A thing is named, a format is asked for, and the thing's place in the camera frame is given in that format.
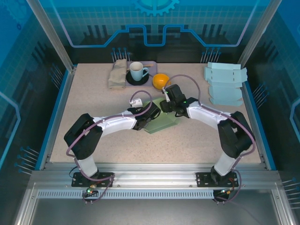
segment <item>light blue mug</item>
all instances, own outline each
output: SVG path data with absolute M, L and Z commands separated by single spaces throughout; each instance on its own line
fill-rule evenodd
M 143 67 L 143 64 L 140 62 L 131 63 L 129 69 L 131 76 L 135 81 L 140 81 L 144 76 L 146 76 L 149 73 L 149 69 L 147 67 Z

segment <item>table surface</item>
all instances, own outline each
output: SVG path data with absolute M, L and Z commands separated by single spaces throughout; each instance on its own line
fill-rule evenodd
M 158 72 L 174 76 L 186 74 L 193 77 L 201 88 L 201 102 L 224 112 L 242 112 L 247 121 L 245 105 L 239 107 L 212 105 L 209 84 L 204 79 L 207 64 L 159 63 Z M 126 87 L 121 90 L 108 88 L 112 64 L 78 64 L 67 99 L 51 155 L 51 162 L 73 162 L 66 155 L 68 148 L 63 137 L 84 113 L 92 117 L 118 114 L 130 107 L 129 99 L 137 90 L 148 91 L 153 98 L 163 97 L 153 87 Z M 195 84 L 185 78 L 172 80 L 189 97 L 198 97 Z M 146 94 L 136 95 L 142 101 Z M 149 134 L 144 130 L 122 130 L 100 139 L 93 153 L 97 163 L 215 163 L 222 154 L 218 132 L 200 121 L 180 118 L 178 125 Z M 258 151 L 244 157 L 241 163 L 260 163 Z

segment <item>folded cloth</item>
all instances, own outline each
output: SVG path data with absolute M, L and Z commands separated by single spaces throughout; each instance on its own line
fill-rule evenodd
M 117 60 L 109 73 L 108 87 L 110 89 L 125 88 L 127 60 Z

